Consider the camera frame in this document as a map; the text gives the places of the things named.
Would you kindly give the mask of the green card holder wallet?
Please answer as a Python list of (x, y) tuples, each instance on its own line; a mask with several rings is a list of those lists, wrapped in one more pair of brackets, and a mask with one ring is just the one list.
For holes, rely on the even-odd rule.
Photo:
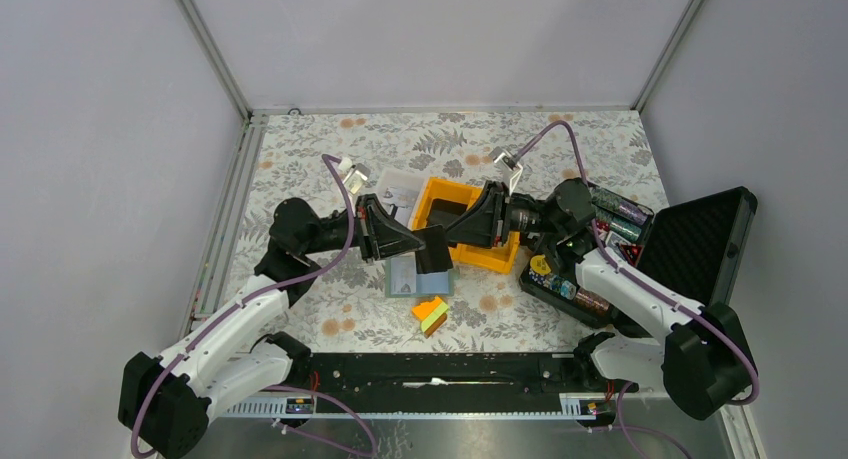
[[(414, 257), (414, 255), (402, 255), (398, 257)], [(417, 292), (411, 295), (393, 295), (390, 293), (390, 258), (385, 261), (385, 296), (388, 298), (418, 298), (425, 296), (451, 296), (454, 293), (455, 281), (458, 278), (458, 272), (451, 269), (447, 272), (433, 274), (418, 274), (417, 273)]]

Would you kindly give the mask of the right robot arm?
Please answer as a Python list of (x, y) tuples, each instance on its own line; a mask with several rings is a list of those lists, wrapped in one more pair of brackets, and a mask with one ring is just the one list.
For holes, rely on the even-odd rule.
[(600, 295), (649, 333), (606, 338), (578, 358), (573, 375), (583, 389), (626, 380), (665, 392), (698, 420), (754, 402), (759, 374), (735, 311), (703, 305), (629, 265), (600, 240), (595, 217), (584, 180), (565, 180), (544, 200), (489, 181), (446, 235), (451, 245), (494, 248), (513, 232), (535, 234), (537, 251), (562, 283)]

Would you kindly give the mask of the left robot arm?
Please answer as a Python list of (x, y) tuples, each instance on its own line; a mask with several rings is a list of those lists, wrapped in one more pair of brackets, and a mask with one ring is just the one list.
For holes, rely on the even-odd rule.
[(181, 458), (241, 399), (278, 383), (288, 390), (304, 386), (308, 360), (275, 344), (236, 363), (230, 358), (352, 247), (364, 261), (376, 261), (426, 245), (374, 194), (347, 201), (344, 211), (324, 218), (301, 198), (282, 201), (273, 214), (267, 251), (243, 291), (182, 340), (155, 356), (139, 352), (124, 366), (118, 419), (131, 432), (132, 455)]

